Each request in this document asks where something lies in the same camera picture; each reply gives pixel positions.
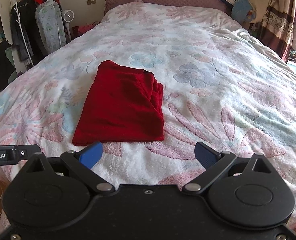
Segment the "red knit garment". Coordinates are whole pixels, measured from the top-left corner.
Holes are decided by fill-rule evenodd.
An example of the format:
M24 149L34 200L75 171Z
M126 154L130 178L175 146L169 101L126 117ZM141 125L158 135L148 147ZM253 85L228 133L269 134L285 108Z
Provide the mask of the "red knit garment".
M73 135L75 146L93 142L164 140L163 84L144 69L100 63Z

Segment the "white coat rack with clothes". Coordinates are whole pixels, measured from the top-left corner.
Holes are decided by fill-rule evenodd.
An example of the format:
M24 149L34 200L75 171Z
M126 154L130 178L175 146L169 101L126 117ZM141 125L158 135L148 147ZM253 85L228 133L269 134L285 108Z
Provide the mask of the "white coat rack with clothes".
M20 61L32 59L32 63L37 64L47 56L35 19L37 6L46 1L16 0L10 11L13 46L17 49Z

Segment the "small white fan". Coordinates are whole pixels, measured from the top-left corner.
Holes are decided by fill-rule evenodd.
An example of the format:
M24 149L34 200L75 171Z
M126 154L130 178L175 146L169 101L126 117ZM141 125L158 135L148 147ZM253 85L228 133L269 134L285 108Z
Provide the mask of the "small white fan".
M64 10L62 12L62 18L63 18L64 25L66 27L66 30L68 32L69 41L71 41L72 38L71 38L71 33L70 33L70 23L75 18L75 14L72 10Z

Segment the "brown patterned curtain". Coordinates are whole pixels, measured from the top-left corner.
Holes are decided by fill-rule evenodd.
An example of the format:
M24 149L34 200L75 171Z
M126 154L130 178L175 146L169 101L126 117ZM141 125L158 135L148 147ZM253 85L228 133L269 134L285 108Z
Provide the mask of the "brown patterned curtain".
M288 62L294 33L296 0L269 0L258 40Z

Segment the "wall power socket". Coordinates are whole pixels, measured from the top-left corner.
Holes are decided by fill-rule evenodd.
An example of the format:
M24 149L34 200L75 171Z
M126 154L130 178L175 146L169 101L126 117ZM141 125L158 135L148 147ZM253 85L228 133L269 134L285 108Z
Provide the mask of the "wall power socket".
M87 5L95 4L96 0L87 0Z

